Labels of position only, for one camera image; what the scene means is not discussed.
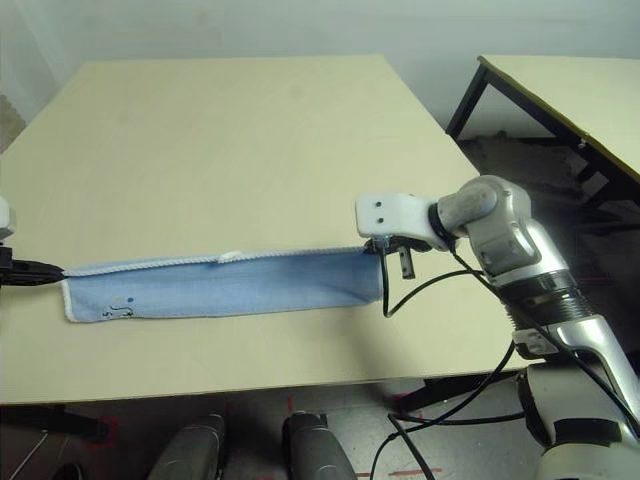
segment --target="beige table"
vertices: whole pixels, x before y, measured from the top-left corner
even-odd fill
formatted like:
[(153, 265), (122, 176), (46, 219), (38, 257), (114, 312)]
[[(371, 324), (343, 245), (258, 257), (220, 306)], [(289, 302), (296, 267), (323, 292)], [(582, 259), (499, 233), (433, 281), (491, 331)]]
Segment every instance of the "beige table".
[[(359, 193), (447, 194), (475, 175), (380, 56), (104, 62), (84, 65), (6, 152), (2, 194), (15, 257), (73, 267), (359, 245)], [(443, 253), (415, 260), (422, 280), (458, 268)], [(416, 282), (390, 265), (397, 299)], [(57, 285), (3, 288), (0, 307), (5, 403), (487, 371), (511, 332), (472, 278), (390, 320), (378, 302), (72, 324)]]
[(447, 127), (457, 138), (487, 85), (492, 85), (572, 147), (610, 181), (592, 205), (640, 201), (640, 60), (484, 55)]

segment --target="white wall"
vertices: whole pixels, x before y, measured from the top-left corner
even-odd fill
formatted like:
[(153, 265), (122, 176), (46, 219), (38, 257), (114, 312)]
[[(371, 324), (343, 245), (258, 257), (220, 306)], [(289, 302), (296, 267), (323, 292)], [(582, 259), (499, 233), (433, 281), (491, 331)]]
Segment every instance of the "white wall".
[[(31, 47), (3, 55), (36, 109), (85, 60), (383, 53), (445, 125), (481, 53), (640, 58), (635, 0), (0, 1), (21, 5), (14, 10), (50, 71), (52, 80), (30, 78), (26, 58), (43, 64)], [(486, 95), (467, 132), (499, 129), (541, 131)]]

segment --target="printed logo on towel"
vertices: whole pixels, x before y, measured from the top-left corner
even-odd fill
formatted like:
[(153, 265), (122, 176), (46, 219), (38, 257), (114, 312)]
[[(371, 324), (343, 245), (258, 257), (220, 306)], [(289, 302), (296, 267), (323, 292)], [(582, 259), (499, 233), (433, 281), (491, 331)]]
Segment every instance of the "printed logo on towel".
[[(133, 302), (133, 297), (127, 298), (128, 303)], [(104, 318), (126, 318), (133, 317), (133, 308), (131, 307), (114, 307), (109, 305), (109, 309), (102, 312)]]

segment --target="metal table frame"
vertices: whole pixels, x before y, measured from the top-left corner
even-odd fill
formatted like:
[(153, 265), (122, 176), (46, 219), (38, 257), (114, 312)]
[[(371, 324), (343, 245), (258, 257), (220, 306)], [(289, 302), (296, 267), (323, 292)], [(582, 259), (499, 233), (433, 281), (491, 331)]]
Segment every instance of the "metal table frame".
[(633, 200), (640, 204), (640, 186), (632, 178), (629, 178), (627, 173), (562, 121), (483, 64), (478, 66), (478, 70), (445, 130), (454, 140), (457, 140), (460, 136), (487, 85), (494, 87), (527, 112), (549, 132), (587, 161), (587, 166), (577, 177), (580, 183), (586, 182), (598, 172), (607, 178), (608, 183), (587, 201), (586, 207), (597, 208), (609, 200)]

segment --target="black table leg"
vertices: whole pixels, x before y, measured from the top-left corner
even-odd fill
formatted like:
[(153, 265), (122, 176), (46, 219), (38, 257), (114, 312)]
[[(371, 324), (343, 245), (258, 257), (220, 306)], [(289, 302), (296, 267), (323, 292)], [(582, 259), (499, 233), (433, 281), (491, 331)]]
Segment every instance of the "black table leg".
[(7, 406), (0, 409), (0, 422), (18, 427), (36, 428), (48, 432), (79, 435), (91, 443), (102, 443), (109, 435), (109, 426), (93, 418), (64, 411), (64, 406)]
[[(503, 380), (516, 375), (518, 372), (501, 372), (496, 376), (495, 381)], [(476, 387), (486, 378), (486, 374), (462, 375), (459, 377), (448, 377), (425, 380), (425, 386), (400, 397), (395, 402), (395, 410), (401, 413), (413, 412), (427, 407), (434, 403), (448, 400), (449, 398), (475, 390)]]
[(473, 76), (464, 97), (462, 97), (456, 112), (453, 114), (449, 125), (447, 125), (445, 133), (450, 135), (454, 140), (458, 138), (460, 132), (462, 132), (467, 120), (469, 120), (471, 112), (476, 108), (478, 100), (480, 100), (484, 89), (487, 87), (486, 74), (487, 68), (480, 65), (478, 70), (476, 70), (476, 74)]

